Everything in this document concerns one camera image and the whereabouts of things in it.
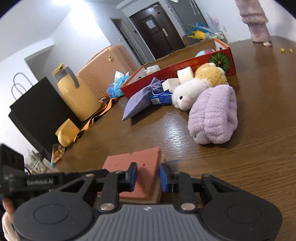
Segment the person's hand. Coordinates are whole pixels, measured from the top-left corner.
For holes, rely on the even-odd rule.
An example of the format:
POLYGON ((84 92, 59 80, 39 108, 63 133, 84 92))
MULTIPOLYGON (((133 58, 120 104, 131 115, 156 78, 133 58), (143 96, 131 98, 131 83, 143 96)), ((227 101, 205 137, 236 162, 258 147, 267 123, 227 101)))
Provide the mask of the person's hand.
POLYGON ((8 241, 20 240, 19 236, 15 231, 14 222, 13 222, 13 214, 15 212, 15 206, 13 202, 7 197, 3 198, 2 204, 5 210, 5 213, 3 214, 3 217, 1 219, 2 228, 4 231, 4 237, 8 241))

